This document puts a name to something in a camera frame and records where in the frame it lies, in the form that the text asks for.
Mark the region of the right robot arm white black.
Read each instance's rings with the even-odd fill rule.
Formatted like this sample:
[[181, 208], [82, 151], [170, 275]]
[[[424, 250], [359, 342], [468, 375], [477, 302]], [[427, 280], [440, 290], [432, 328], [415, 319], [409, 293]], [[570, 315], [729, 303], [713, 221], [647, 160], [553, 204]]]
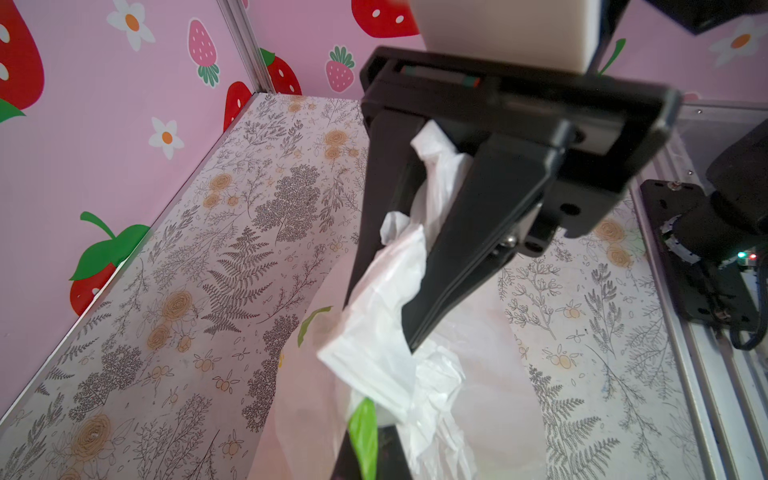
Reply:
[[[351, 284], [383, 248], [388, 213], [407, 214], [431, 174], [417, 134], [435, 126], [470, 158], [438, 214], [417, 295], [397, 309], [410, 350], [516, 255], [540, 256], [558, 229], [592, 231], [671, 135], [682, 104], [668, 86], [597, 68], [623, 1], [355, 2], [357, 18], [404, 14], [422, 51], [379, 47], [360, 72], [369, 157]], [[708, 167], [711, 193], [645, 181], [641, 194], [673, 306], [755, 348], [767, 307], [739, 285], [740, 252], [767, 241], [767, 127]]]

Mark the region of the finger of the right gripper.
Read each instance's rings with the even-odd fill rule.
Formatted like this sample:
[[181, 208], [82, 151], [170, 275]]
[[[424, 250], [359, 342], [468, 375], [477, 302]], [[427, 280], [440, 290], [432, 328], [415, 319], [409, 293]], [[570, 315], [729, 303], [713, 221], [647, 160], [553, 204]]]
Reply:
[[540, 253], [548, 246], [558, 225], [543, 206], [569, 143], [493, 134], [480, 145], [427, 257], [421, 289], [402, 309], [411, 351], [519, 251]]
[[426, 120], [405, 113], [384, 111], [371, 122], [359, 242], [345, 300], [349, 301], [377, 252], [383, 248], [380, 230], [386, 215], [408, 215], [421, 184], [423, 162], [411, 146]]

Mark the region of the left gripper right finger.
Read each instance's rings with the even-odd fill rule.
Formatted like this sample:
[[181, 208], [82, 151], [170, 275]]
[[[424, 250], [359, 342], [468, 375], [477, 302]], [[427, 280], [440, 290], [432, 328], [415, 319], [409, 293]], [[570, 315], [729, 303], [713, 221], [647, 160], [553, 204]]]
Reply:
[[378, 428], [377, 480], [412, 480], [395, 425]]

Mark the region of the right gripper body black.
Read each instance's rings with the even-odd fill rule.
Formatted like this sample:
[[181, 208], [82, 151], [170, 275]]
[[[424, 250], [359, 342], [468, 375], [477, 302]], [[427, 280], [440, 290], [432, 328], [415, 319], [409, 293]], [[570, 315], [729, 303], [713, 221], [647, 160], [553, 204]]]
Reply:
[[669, 86], [380, 47], [360, 72], [361, 111], [434, 121], [475, 156], [493, 134], [568, 150], [543, 213], [569, 238], [590, 233], [669, 139], [681, 93]]

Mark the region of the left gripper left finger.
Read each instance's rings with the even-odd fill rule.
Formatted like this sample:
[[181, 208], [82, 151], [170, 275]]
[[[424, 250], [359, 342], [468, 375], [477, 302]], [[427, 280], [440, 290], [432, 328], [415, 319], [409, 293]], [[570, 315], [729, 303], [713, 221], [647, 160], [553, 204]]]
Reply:
[[348, 431], [345, 432], [330, 479], [360, 480], [360, 466]]

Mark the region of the white lemon print plastic bag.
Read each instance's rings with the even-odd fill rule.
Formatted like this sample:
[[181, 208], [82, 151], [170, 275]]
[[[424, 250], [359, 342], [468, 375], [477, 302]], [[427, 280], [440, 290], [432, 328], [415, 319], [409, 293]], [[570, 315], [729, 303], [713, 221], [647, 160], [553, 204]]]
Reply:
[[434, 121], [412, 139], [426, 180], [345, 300], [356, 253], [323, 281], [280, 352], [254, 479], [330, 479], [345, 432], [360, 478], [376, 479], [378, 428], [395, 425], [412, 479], [541, 479], [538, 400], [492, 281], [453, 308], [416, 351], [402, 309], [421, 289], [473, 158]]

